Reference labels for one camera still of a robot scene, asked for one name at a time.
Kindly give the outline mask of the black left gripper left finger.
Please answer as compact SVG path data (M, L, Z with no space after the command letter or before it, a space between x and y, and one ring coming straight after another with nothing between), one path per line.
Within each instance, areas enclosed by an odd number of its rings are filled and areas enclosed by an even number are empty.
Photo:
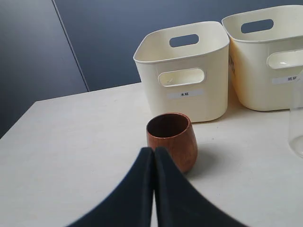
M154 189L154 153L142 148L119 185L71 227L149 227Z

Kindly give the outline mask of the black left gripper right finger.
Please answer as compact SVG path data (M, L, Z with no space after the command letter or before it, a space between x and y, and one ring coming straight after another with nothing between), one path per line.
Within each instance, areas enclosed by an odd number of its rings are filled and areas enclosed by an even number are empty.
M155 157L155 200L160 227L240 227L201 195L181 173L165 148Z

